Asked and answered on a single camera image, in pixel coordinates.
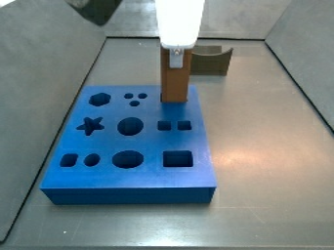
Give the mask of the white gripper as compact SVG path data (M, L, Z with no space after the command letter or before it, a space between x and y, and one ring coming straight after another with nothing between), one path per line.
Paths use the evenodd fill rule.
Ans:
M155 0L160 44L170 50L170 67L182 68L184 50L195 45L204 0Z

